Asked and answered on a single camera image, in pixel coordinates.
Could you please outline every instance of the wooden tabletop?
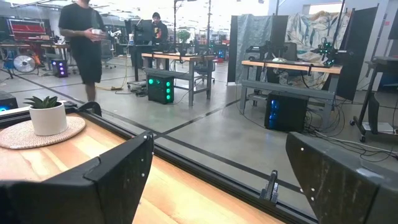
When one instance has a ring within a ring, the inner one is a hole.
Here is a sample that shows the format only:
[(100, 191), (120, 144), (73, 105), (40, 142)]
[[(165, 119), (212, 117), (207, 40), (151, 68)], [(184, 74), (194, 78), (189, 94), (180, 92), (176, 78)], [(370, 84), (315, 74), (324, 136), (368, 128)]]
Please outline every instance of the wooden tabletop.
[[(124, 141), (86, 120), (80, 134), (58, 144), (23, 150), (0, 148), (0, 179), (42, 181)], [(133, 223), (282, 222), (155, 156)]]
[[(152, 54), (142, 53), (143, 57), (152, 57)], [(179, 53), (162, 53), (162, 52), (154, 52), (154, 58), (167, 58), (167, 59), (174, 59), (180, 60)], [(205, 60), (213, 60), (216, 57), (214, 55), (207, 55), (203, 57)], [(202, 61), (202, 56), (191, 56), (191, 57), (181, 57), (181, 60), (191, 61), (191, 62), (198, 62)]]
[(41, 47), (53, 47), (56, 49), (69, 48), (68, 44), (42, 44)]
[[(283, 68), (283, 69), (292, 69), (292, 70), (301, 70), (301, 71), (308, 71), (310, 63), (307, 62), (289, 62), (289, 65), (286, 64), (281, 64), (281, 63), (272, 63), (272, 62), (266, 62), (265, 66), (270, 67), (270, 68)], [(323, 66), (319, 63), (312, 63), (315, 66)], [(264, 62), (251, 62), (249, 60), (244, 60), (242, 61), (242, 65), (252, 65), (252, 66), (264, 66)], [(333, 73), (333, 74), (340, 74), (341, 73), (342, 67), (340, 66), (333, 66), (330, 68), (327, 67), (312, 67), (311, 71), (312, 72), (327, 72), (327, 73)]]
[(0, 47), (30, 47), (29, 44), (0, 44)]

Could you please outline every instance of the printed fabric backdrop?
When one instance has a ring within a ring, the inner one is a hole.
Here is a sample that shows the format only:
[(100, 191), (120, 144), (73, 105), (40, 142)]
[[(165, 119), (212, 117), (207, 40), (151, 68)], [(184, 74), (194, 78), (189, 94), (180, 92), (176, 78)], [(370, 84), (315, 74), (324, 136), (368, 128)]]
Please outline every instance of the printed fabric backdrop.
[[(263, 46), (271, 37), (272, 16), (254, 16), (246, 14), (238, 16), (238, 44), (236, 51), (236, 83), (242, 82), (243, 66), (242, 61), (247, 60), (249, 56), (259, 58), (259, 54), (246, 53), (250, 46)], [(250, 69), (249, 79), (256, 79), (256, 70)], [(264, 75), (261, 74), (261, 80), (264, 81)]]
[[(285, 42), (297, 44), (297, 57), (299, 60), (312, 63), (322, 63), (322, 56), (311, 52), (321, 45), (325, 38), (328, 42), (333, 42), (336, 32), (339, 13), (319, 12), (313, 15), (296, 14), (289, 16), (287, 21)], [(341, 16), (340, 29), (335, 43), (335, 48), (339, 49), (346, 32), (351, 12), (343, 13)], [(328, 73), (312, 72), (311, 76), (304, 76), (305, 83), (311, 88), (321, 89), (328, 78)], [(302, 77), (289, 77), (287, 73), (279, 76), (281, 84), (305, 87)]]

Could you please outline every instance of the black t-shirt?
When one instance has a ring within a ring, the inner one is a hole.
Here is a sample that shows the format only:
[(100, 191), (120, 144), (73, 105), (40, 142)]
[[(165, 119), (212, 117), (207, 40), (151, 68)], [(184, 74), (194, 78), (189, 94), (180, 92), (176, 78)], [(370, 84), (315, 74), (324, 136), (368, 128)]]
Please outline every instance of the black t-shirt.
[[(69, 30), (84, 31), (93, 28), (105, 31), (104, 22), (96, 10), (90, 7), (85, 9), (76, 3), (62, 8), (58, 26)], [(86, 53), (101, 55), (101, 42), (92, 42), (86, 37), (71, 37), (70, 47), (74, 55)]]

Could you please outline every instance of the concrete floor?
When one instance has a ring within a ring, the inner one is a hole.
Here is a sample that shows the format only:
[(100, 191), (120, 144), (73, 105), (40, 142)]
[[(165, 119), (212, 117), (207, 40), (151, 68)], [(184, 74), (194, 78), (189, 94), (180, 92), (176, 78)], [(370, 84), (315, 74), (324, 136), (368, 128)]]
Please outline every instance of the concrete floor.
[[(133, 81), (132, 67), (128, 62), (127, 73), (125, 61), (114, 59), (110, 63), (117, 65), (113, 69), (103, 70), (102, 81), (98, 86), (109, 88), (121, 86), (125, 74)], [(178, 71), (187, 71), (187, 63), (177, 65)], [(156, 133), (156, 143), (200, 162), (214, 170), (224, 173), (252, 188), (261, 190), (266, 185), (266, 178), (272, 170), (279, 172), (279, 200), (307, 214), (313, 215), (312, 209), (294, 176), (289, 159), (285, 152), (286, 134), (270, 131), (260, 127), (264, 124), (265, 104), (259, 103), (252, 107), (247, 103), (246, 117), (239, 113), (237, 100), (240, 98), (240, 86), (233, 83), (226, 85), (228, 64), (218, 64), (212, 84), (211, 100), (206, 99), (206, 93), (194, 97), (194, 105), (188, 107), (188, 96), (185, 90), (175, 89), (176, 105), (161, 105), (148, 101), (146, 97), (139, 98), (134, 94), (115, 95), (113, 91), (98, 89), (97, 101), (103, 109), (103, 116), (116, 124), (128, 128), (134, 133), (152, 130)], [(8, 74), (0, 72), (0, 80)], [(140, 71), (140, 79), (145, 75)], [(77, 103), (86, 101), (84, 86), (79, 75), (68, 78), (53, 76), (38, 77), (37, 75), (18, 75), (12, 80), (0, 83), (0, 90), (11, 93), (17, 98), (20, 107), (24, 98), (37, 96), (58, 96), (62, 100)], [(126, 86), (120, 93), (128, 93)], [(382, 106), (395, 107), (397, 95), (378, 93)], [(362, 102), (364, 92), (357, 92), (354, 102)], [(379, 121), (392, 121), (394, 109), (380, 108)], [(336, 138), (359, 142), (359, 131), (348, 125), (354, 115), (359, 115), (361, 105), (344, 104), (345, 123), (343, 118), (336, 130), (328, 134), (336, 134)], [(380, 143), (368, 138), (367, 144), (391, 150), (396, 143)], [(370, 159), (383, 158), (376, 155)], [(389, 169), (398, 170), (398, 162), (388, 158), (378, 163)]]

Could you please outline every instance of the person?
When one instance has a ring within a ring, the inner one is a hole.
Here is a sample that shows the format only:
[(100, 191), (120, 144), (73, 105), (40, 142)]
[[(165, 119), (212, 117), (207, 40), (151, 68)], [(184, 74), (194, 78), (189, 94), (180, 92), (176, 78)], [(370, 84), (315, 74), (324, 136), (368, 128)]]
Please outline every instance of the person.
[(104, 22), (92, 9), (90, 0), (78, 0), (62, 8), (58, 26), (61, 35), (70, 38), (70, 48), (76, 60), (88, 101), (95, 101), (95, 83), (101, 81), (101, 40), (106, 38)]
[[(169, 36), (169, 31), (167, 26), (160, 20), (160, 14), (155, 12), (152, 15), (152, 27), (154, 28), (154, 43), (155, 44), (165, 44)], [(156, 60), (156, 68), (159, 69), (160, 65), (165, 68), (165, 59)]]

